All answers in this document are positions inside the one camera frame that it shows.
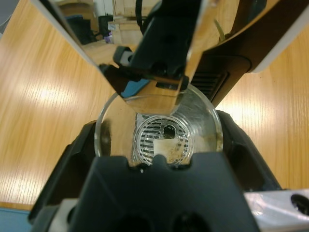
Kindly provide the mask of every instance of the clear glass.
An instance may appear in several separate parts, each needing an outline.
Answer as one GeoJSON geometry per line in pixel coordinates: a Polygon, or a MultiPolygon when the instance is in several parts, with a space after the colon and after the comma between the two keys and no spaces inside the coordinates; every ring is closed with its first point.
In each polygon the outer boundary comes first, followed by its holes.
{"type": "Polygon", "coordinates": [[[151,165],[157,154],[168,163],[186,164],[196,152],[222,151],[221,123],[207,97],[189,85],[179,101],[171,115],[146,115],[136,113],[114,94],[97,120],[96,155],[125,156],[135,166],[151,165]]]}

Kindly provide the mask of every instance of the hole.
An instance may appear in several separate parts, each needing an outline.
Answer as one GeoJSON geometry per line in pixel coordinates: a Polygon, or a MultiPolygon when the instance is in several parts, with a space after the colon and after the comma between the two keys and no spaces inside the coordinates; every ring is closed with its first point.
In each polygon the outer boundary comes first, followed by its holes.
{"type": "Polygon", "coordinates": [[[299,194],[293,194],[291,197],[291,202],[296,210],[309,216],[309,200],[307,197],[299,194]]]}
{"type": "Polygon", "coordinates": [[[127,60],[128,60],[129,62],[131,61],[132,56],[133,56],[133,55],[131,55],[131,56],[129,56],[129,57],[127,58],[127,60]]]}
{"type": "Polygon", "coordinates": [[[187,46],[190,46],[191,45],[191,38],[190,39],[188,39],[186,42],[185,42],[185,44],[187,45],[187,46]]]}
{"type": "Polygon", "coordinates": [[[165,76],[167,74],[168,66],[164,62],[155,62],[151,67],[151,72],[158,76],[165,76]]]}
{"type": "Polygon", "coordinates": [[[166,125],[163,128],[163,137],[165,139],[173,139],[173,138],[175,138],[175,135],[176,135],[176,129],[175,129],[174,126],[166,125]]]}
{"type": "Polygon", "coordinates": [[[151,226],[149,221],[142,216],[128,215],[119,221],[116,231],[150,232],[151,226]]]}
{"type": "Polygon", "coordinates": [[[203,218],[195,213],[182,213],[174,222],[174,232],[209,232],[203,218]]]}
{"type": "Polygon", "coordinates": [[[75,210],[75,206],[69,211],[68,216],[67,216],[67,222],[68,224],[71,222],[71,219],[73,217],[74,214],[74,210],[75,210]]]}
{"type": "Polygon", "coordinates": [[[163,37],[163,42],[166,44],[172,44],[175,43],[177,40],[177,37],[175,35],[169,34],[169,35],[165,35],[163,37]]]}

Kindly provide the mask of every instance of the black machine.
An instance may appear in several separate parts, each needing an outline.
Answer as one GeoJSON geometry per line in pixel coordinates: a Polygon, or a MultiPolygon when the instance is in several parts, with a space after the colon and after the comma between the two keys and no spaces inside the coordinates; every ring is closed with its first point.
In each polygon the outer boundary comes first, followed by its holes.
{"type": "MultiPolygon", "coordinates": [[[[53,1],[34,2],[78,42],[53,1]]],[[[194,51],[196,34],[212,13],[211,7],[203,11],[205,2],[162,0],[142,18],[142,2],[137,0],[143,33],[138,48],[133,52],[118,47],[113,57],[118,67],[96,64],[119,95],[128,82],[147,79],[162,90],[175,90],[174,105],[191,83],[216,106],[245,73],[258,71],[275,57],[282,39],[295,33],[296,24],[309,14],[309,0],[280,0],[262,15],[266,0],[240,0],[232,30],[222,41],[217,38],[216,46],[201,51],[190,76],[187,54],[194,51]]],[[[96,122],[84,125],[64,150],[28,217],[32,231],[309,231],[309,192],[282,190],[246,133],[230,115],[217,113],[223,151],[194,154],[189,165],[169,165],[163,156],[155,156],[151,166],[129,167],[124,157],[97,157],[96,122]],[[274,199],[288,202],[272,205],[274,199]],[[254,204],[261,201],[263,209],[254,204]]]]}

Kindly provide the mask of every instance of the wooden surface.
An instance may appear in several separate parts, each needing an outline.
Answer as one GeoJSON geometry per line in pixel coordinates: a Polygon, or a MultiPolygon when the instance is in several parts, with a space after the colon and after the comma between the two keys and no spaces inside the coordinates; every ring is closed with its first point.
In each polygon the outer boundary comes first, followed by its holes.
{"type": "MultiPolygon", "coordinates": [[[[107,46],[106,63],[113,52],[107,46]]],[[[309,188],[308,64],[306,27],[218,106],[247,132],[284,188],[309,188]]],[[[96,68],[20,0],[0,41],[0,206],[30,208],[65,146],[112,93],[96,68]]]]}

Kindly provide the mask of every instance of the metal grille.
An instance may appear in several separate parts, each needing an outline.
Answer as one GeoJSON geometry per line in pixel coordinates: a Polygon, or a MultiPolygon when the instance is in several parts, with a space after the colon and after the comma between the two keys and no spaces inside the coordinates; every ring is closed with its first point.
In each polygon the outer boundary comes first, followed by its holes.
{"type": "Polygon", "coordinates": [[[135,133],[135,146],[137,158],[139,161],[148,165],[152,164],[154,157],[154,140],[165,139],[164,128],[170,126],[174,128],[175,136],[179,145],[183,144],[183,153],[180,159],[173,161],[180,164],[190,156],[191,146],[189,140],[189,131],[186,125],[174,116],[152,116],[147,118],[137,129],[135,133]]]}

